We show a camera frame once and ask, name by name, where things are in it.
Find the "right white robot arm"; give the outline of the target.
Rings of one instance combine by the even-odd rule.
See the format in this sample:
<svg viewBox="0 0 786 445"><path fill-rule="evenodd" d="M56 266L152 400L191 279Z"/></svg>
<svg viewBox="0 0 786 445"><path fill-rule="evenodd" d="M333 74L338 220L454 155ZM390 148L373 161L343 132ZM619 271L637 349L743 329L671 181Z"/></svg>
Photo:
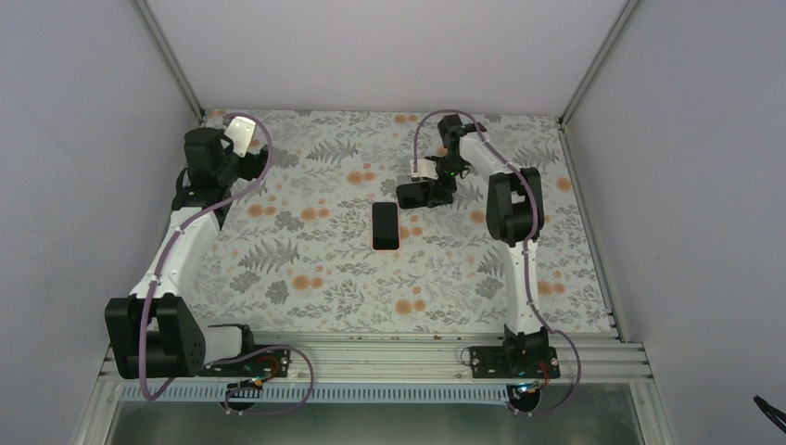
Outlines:
<svg viewBox="0 0 786 445"><path fill-rule="evenodd" d="M539 313L536 252L541 225L539 172L525 169L494 148L486 129L470 114L444 109L437 130L447 152L412 161L412 172L426 179L428 208L448 205L457 178L473 168L486 181L486 224L492 239L505 245L503 259L508 306L501 362L511 376L524 377L547 361L549 328Z"/></svg>

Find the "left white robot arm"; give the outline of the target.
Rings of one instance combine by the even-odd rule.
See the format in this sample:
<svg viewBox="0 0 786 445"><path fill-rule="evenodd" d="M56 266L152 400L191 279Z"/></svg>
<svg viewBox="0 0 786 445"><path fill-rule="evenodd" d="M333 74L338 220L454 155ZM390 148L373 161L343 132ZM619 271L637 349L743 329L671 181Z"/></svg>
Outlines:
<svg viewBox="0 0 786 445"><path fill-rule="evenodd" d="M239 179L255 184L267 149L250 151L256 124L235 117L223 128L202 127L184 137L186 166L176 181L167 233L129 296L108 301L104 318L121 377L192 377L221 360L234 375L257 365L253 336L241 324L205 325L185 299L194 292L200 262L221 231Z"/></svg>

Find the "phone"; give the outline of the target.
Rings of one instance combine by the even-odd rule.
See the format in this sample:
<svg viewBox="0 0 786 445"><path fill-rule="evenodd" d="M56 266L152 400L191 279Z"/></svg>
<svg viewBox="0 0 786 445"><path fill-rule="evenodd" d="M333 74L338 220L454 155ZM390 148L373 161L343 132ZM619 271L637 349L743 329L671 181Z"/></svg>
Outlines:
<svg viewBox="0 0 786 445"><path fill-rule="evenodd" d="M398 250L399 206L396 202L374 202L372 204L372 249L376 251Z"/></svg>

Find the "black phone case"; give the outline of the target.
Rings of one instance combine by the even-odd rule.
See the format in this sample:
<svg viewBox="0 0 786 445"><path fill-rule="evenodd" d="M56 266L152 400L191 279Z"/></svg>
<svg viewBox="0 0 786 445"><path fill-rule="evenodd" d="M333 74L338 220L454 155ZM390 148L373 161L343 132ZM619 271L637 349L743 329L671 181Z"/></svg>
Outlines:
<svg viewBox="0 0 786 445"><path fill-rule="evenodd" d="M400 184L396 188L396 198L402 210L428 208L431 200L430 183Z"/></svg>

